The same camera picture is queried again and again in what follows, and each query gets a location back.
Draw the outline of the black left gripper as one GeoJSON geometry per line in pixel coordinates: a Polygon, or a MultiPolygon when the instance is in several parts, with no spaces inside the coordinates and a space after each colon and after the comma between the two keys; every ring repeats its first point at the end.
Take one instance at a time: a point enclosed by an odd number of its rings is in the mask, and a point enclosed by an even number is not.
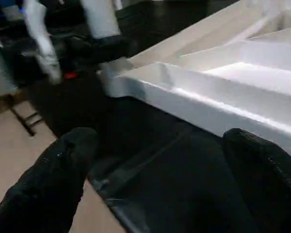
{"type": "MultiPolygon", "coordinates": [[[[95,39],[90,36],[70,36],[67,39],[67,53],[75,60],[101,64],[127,57],[130,40],[121,36],[108,36],[95,39]]],[[[19,85],[30,85],[38,80],[48,80],[59,84],[63,80],[78,77],[78,70],[66,54],[43,57],[37,49],[12,51],[12,72],[19,85]]]]}

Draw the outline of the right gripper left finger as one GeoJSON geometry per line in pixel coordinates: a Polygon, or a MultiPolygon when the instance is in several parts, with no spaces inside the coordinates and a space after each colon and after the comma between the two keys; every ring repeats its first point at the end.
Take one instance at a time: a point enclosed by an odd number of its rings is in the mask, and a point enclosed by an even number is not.
{"type": "Polygon", "coordinates": [[[50,144],[0,201],[0,233],[67,233],[98,148],[91,128],[50,144]]]}

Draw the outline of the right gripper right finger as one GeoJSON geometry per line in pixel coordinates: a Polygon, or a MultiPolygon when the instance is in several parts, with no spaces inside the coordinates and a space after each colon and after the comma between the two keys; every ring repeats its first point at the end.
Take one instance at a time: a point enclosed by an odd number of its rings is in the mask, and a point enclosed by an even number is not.
{"type": "Polygon", "coordinates": [[[224,133],[222,147],[259,231],[291,233],[291,156],[239,128],[224,133]]]}

